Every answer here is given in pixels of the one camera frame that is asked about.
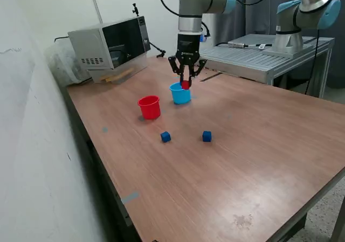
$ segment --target red block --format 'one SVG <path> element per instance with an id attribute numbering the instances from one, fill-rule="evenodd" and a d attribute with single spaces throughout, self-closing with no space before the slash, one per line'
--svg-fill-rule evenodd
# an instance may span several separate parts
<path id="1" fill-rule="evenodd" d="M 189 81 L 188 80 L 183 80 L 181 86 L 182 86 L 183 89 L 188 90 L 189 87 L 190 87 L 189 86 Z"/>

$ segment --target blue cup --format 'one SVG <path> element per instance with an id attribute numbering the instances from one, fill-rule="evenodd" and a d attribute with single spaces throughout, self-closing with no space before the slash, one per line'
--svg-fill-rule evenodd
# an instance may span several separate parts
<path id="1" fill-rule="evenodd" d="M 182 88 L 181 84 L 175 83 L 170 86 L 172 93 L 172 99 L 174 103 L 181 105 L 183 103 L 188 103 L 191 99 L 190 90 L 185 90 Z"/>

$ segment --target white wall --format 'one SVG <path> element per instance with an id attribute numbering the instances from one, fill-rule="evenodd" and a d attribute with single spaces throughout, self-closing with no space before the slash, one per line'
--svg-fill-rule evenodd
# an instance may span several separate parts
<path id="1" fill-rule="evenodd" d="M 107 241 L 88 151 L 15 0 L 0 19 L 0 241 Z"/>
<path id="2" fill-rule="evenodd" d="M 164 0 L 178 11 L 178 0 Z M 65 36 L 71 30 L 98 23 L 92 0 L 18 0 L 39 41 L 42 50 L 49 47 L 55 37 Z M 135 16 L 132 3 L 145 16 L 152 43 L 167 51 L 176 52 L 178 17 L 168 12 L 160 0 L 97 0 L 104 22 Z"/>

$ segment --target plastic cup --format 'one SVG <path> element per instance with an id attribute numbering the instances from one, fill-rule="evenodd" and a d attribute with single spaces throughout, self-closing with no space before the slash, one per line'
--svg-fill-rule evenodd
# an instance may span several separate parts
<path id="1" fill-rule="evenodd" d="M 183 89 L 179 82 L 172 84 L 170 86 L 170 90 L 172 93 L 172 99 L 174 100 L 174 103 L 178 105 L 188 103 L 191 99 L 190 90 Z"/>
<path id="2" fill-rule="evenodd" d="M 144 119 L 152 120 L 161 115 L 160 98 L 156 95 L 145 96 L 138 101 Z"/>

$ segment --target tiled floor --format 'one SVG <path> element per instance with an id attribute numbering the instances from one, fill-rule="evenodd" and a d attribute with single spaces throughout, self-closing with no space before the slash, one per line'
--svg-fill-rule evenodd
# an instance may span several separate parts
<path id="1" fill-rule="evenodd" d="M 305 90 L 301 85 L 297 90 Z M 345 89 L 326 88 L 324 99 L 345 104 Z M 289 242 L 328 242 L 345 195 L 343 178 L 308 213 L 306 227 L 299 231 Z"/>

